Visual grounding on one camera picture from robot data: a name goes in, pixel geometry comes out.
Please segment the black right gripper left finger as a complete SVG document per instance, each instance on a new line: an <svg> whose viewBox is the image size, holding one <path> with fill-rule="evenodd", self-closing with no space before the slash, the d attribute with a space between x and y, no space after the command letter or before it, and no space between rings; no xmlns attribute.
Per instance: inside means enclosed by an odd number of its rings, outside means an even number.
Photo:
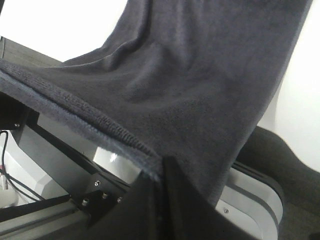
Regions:
<svg viewBox="0 0 320 240"><path fill-rule="evenodd" d="M163 194L146 173L112 210L91 226L86 240L160 240L163 237Z"/></svg>

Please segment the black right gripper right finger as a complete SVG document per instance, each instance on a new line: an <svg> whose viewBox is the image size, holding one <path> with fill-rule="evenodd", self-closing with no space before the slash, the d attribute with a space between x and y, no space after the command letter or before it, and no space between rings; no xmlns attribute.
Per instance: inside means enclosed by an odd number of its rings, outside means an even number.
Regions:
<svg viewBox="0 0 320 240"><path fill-rule="evenodd" d="M163 158L166 190L165 229L170 240L251 240L209 204L181 170L174 157Z"/></svg>

